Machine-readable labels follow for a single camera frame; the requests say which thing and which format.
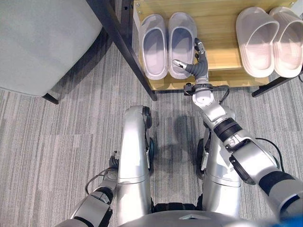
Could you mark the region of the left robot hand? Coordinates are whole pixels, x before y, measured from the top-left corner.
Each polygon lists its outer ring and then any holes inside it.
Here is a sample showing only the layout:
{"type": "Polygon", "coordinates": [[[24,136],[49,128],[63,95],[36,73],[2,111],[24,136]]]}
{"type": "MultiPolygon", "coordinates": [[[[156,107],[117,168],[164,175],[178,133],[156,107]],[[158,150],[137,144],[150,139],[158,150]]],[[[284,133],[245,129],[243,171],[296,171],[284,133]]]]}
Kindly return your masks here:
{"type": "Polygon", "coordinates": [[[109,167],[113,169],[119,168],[119,159],[116,158],[117,151],[113,151],[109,158],[109,167]]]}

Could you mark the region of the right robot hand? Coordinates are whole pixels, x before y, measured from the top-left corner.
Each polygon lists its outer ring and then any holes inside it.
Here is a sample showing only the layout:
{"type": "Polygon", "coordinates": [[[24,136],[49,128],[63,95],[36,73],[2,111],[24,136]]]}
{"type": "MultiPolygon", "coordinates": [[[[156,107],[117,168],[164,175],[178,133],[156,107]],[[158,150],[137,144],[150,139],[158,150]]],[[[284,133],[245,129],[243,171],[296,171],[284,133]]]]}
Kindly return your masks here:
{"type": "Polygon", "coordinates": [[[174,59],[172,62],[174,65],[184,69],[186,72],[193,75],[195,77],[195,80],[197,79],[208,80],[208,61],[207,61],[204,44],[198,38],[195,38],[194,43],[195,43],[194,48],[197,51],[197,53],[195,53],[197,63],[187,64],[177,59],[174,59]]]}

